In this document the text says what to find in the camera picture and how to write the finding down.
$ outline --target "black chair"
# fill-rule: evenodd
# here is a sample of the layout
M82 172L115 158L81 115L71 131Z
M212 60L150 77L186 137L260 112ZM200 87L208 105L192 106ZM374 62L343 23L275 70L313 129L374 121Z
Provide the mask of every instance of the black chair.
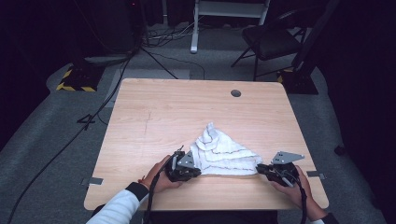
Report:
M313 27L318 18L323 14L324 7L305 7L295 9L282 14L276 19L254 27L248 27L243 30L242 37L248 44L248 48L239 56L231 65L234 67L239 60L255 56L254 77L268 75L275 71L257 75L258 60L268 61L274 58L283 57L297 53L305 41L308 28ZM300 28L294 35L289 29Z

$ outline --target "black cable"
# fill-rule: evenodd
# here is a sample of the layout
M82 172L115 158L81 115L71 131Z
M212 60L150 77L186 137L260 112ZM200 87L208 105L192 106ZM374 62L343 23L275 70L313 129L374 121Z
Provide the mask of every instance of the black cable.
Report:
M113 53L127 53L125 51L116 51L114 49L109 48L105 43L103 43L103 41L99 38L99 36L96 34L96 32L93 30L90 22L88 21L87 17L85 16L84 12L82 11L81 7L79 6L79 4L77 3L76 0L73 0L74 4L76 5L79 14L81 14L82 18L84 19L85 23L88 25L88 27L91 30L91 33L93 34L93 36L97 39L97 41L99 41L99 43L102 45L102 47L104 47L105 49L108 49L109 51L113 52Z
M99 118L99 120L100 120L103 124L108 125L108 123L106 123L106 122L104 122L104 121L102 120L102 118L100 117L100 114L98 114L98 118Z
M169 73L172 77L174 77L175 79L178 79L178 77L176 77L175 75L173 75L173 73L171 71L169 71L168 69L166 69L160 62L158 62L158 60L156 58L154 58L154 56L151 55L151 53L149 53L148 51L146 51L145 49L141 48L143 51L145 51L148 56L150 56L152 59L154 59L154 61L159 64L167 73Z
M152 39L152 38L155 38L158 36L159 38L158 38L157 44L143 43L143 46L147 47L147 48L163 47L171 41L182 39L186 35L192 35L192 33L186 33L186 34L182 35L183 32L185 32L185 31L189 32L192 30L192 27L190 25L187 26L186 28L180 28L179 29L180 31L176 31L174 28L173 32L170 34L166 33L168 30L166 30L162 35L155 35L155 36L150 37Z
M153 55L161 56L161 57L163 57L163 58L165 58L165 59L175 60L175 61L181 62L181 63L192 63L192 64L195 64L195 65L201 67L201 69L202 69L202 71L203 71L204 80L205 80L205 69L204 69L200 64L198 64L198 63L187 62L187 61L182 61L182 60L179 60L179 59L176 59L176 58L165 57L165 56L163 56L163 55L161 55L161 54L159 54L159 53L153 53L153 52L149 52L149 53L150 53L150 54L153 54Z
M20 197L18 198L18 200L15 202L14 207L12 208L11 214L9 215L8 218L8 224L11 223L12 218L14 217L15 211L17 210L18 205L21 202L22 197L24 196L24 194L26 193L26 191L33 185L33 183L38 179L38 177L50 166L50 164L55 161L56 158L58 158L59 155L61 155L68 146L70 146L70 144L72 144L72 142L82 133L82 131L84 131L84 129L91 123L91 121L93 120L94 117L96 117L99 112L106 106L106 104L110 101L111 97L115 94L118 86L120 85L120 82L122 81L122 77L123 77L123 73L125 72L125 68L126 65L129 63L129 61L131 61L131 59L133 58L134 54L137 52L137 49L134 50L134 52L130 55L128 61L126 63L123 64L123 69L122 72L120 74L120 79L117 82L116 87L114 88L113 92L111 92L111 94L107 97L107 99L105 99L105 101L101 104L101 106L99 107L99 109L88 119L87 123L72 137L72 139L67 142L66 145L64 145L64 147L58 152L56 153L55 156L52 157L52 159L47 162L47 164L35 175L35 177L29 182L29 184L26 186L26 188L23 190L22 194L20 195Z

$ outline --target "crumpled towel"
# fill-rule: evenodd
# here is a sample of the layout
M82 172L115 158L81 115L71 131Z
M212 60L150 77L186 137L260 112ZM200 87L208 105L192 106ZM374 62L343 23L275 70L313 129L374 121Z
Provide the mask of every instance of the crumpled towel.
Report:
M190 146L195 167L202 175L255 175L262 158L236 143L209 123Z

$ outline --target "human hand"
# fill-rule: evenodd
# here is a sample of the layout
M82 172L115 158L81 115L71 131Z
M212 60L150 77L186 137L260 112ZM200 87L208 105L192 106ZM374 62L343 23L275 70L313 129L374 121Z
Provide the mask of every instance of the human hand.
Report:
M299 174L301 186L305 190L306 194L306 209L307 216L311 221L315 221L327 216L327 213L320 208L320 206L314 201L312 197L311 187L309 186L308 179L304 175L303 171L299 166L296 165L297 172ZM295 203L300 209L303 209L302 206L302 198L300 187L297 183L294 183L294 186L291 187L283 187L282 185L276 183L275 181L271 181L271 185L277 189L278 191L289 196L289 199Z
M154 176L160 171L161 167L168 161L171 156L167 155L162 161L157 162L151 170L148 172L147 176L139 181L140 184L144 185L148 190L151 186ZM169 180L168 176L164 171L160 172L160 177L157 184L155 185L154 193L162 192L166 189L177 189L182 184L181 181L172 182Z
M304 175L300 166L296 165L296 169L299 174L301 185L302 185L303 189L305 190L306 199L307 200L312 199L312 192L311 192L311 187L309 186L308 179ZM291 187L284 187L284 186L276 183L275 181L270 181L270 182L271 182L271 185L275 189L286 194L293 203L295 203L299 208L302 208L301 192L300 192L300 188L297 185L297 183L294 183L294 186L291 188Z

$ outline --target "gray carpet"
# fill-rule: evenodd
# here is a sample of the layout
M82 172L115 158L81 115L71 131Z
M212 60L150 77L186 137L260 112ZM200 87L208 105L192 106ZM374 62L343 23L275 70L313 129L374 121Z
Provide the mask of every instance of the gray carpet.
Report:
M155 56L171 70L189 71L191 79L250 81L253 59L245 59L231 68L231 63L246 47L240 30L206 29L200 33L198 53L190 54L191 36L172 41L164 47L147 49L179 61ZM261 63L261 72L284 67L291 57ZM0 153L0 223L7 223L13 205L26 185L42 167L82 127L77 120L93 114L106 99L120 65L109 66L97 92L56 91L68 64L48 80L51 94L22 124ZM143 51L127 66L128 70L161 70ZM342 144L336 116L327 95L326 82L319 72L312 74L319 95L289 95L290 103L304 134L305 141L323 180L330 200L327 209L340 223L386 223L371 204L371 191L348 156L339 157L333 149ZM274 75L260 81L275 81ZM108 122L112 108L100 115ZM93 168L106 132L99 119L41 174L21 200L12 223L84 223L92 212L83 206L86 188L84 177L92 176ZM301 211L279 212L279 223L299 223Z

